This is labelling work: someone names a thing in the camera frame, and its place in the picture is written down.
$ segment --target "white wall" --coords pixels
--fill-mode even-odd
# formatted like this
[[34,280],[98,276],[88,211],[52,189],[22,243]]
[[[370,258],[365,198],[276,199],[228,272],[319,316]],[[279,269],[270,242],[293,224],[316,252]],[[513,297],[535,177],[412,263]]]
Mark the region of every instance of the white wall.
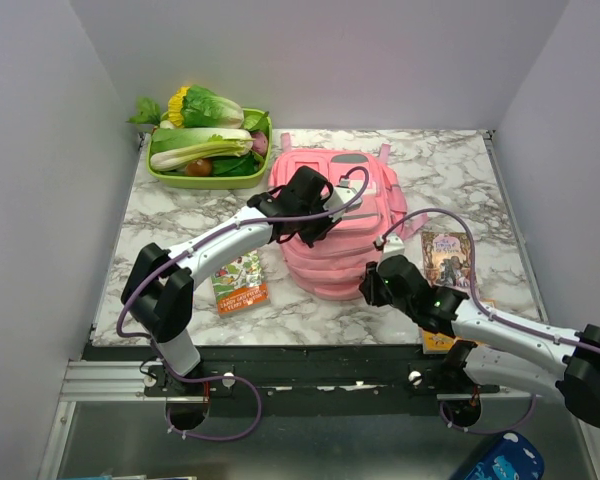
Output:
[[200,83],[284,127],[494,128],[567,0],[72,0],[125,108]]
[[572,0],[495,146],[554,323],[600,325],[600,0]]
[[0,479],[36,476],[134,170],[134,134],[68,2],[0,1]]

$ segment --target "green tray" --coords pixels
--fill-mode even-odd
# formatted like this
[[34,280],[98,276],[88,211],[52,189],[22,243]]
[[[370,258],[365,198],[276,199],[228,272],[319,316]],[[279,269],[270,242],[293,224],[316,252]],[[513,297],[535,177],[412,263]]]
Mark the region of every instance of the green tray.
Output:
[[[248,113],[264,113],[262,110],[255,108],[245,108],[245,115]],[[165,175],[161,172],[156,172],[151,168],[151,141],[149,142],[147,155],[147,170],[149,173],[160,180],[165,185],[175,188],[198,188],[200,190],[233,190],[236,188],[252,188],[260,183],[267,171],[269,159],[271,158],[271,138],[273,136],[273,126],[271,117],[267,117],[267,130],[264,132],[267,136],[268,147],[267,155],[264,157],[262,168],[253,175],[242,177],[187,177],[186,175]]]

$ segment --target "marble table surface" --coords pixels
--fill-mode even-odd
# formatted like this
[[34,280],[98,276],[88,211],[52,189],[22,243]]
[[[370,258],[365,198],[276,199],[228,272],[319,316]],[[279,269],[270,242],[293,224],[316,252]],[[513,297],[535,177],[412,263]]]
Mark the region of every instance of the marble table surface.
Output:
[[[480,294],[498,308],[539,319],[522,266],[507,209],[496,183],[482,136],[475,131],[436,130],[276,130],[272,155],[280,154],[280,134],[293,145],[378,153],[391,144],[389,164],[396,171],[409,210],[437,206],[466,219],[476,237]],[[146,146],[132,187],[114,258],[106,279],[97,325],[96,346],[145,345],[122,339],[115,322],[120,294],[138,251],[155,242],[166,248],[204,233],[229,218],[245,200],[265,189],[200,191],[163,186],[145,167]],[[461,231],[450,218],[434,217],[425,227]],[[330,302],[301,290],[291,280],[276,244],[259,250],[271,304],[228,318],[216,313],[209,280],[196,290],[188,331],[198,345],[343,345],[418,343],[418,328],[389,307],[364,301]],[[422,266],[420,236],[407,242],[406,255]],[[127,330],[140,327],[131,317]]]

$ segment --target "book cover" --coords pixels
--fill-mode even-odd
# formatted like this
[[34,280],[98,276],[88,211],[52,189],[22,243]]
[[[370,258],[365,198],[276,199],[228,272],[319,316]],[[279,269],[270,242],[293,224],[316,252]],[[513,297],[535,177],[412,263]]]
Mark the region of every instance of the book cover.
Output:
[[211,284],[220,315],[269,303],[269,291],[255,250],[218,270],[211,276]]
[[[424,276],[431,285],[451,287],[469,293],[471,244],[464,232],[422,232]],[[495,307],[493,300],[482,303]],[[456,339],[420,329],[424,353],[447,353]]]
[[466,233],[422,232],[422,254],[429,283],[469,290],[471,244]]

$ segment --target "cable connector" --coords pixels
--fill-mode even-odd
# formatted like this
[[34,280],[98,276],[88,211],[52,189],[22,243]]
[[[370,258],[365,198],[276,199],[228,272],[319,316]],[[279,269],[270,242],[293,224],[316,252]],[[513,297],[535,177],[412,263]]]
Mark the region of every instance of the cable connector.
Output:
[[376,250],[380,251],[384,247],[385,243],[387,243],[385,238],[382,235],[378,235],[378,238],[373,241],[373,246],[376,248]]

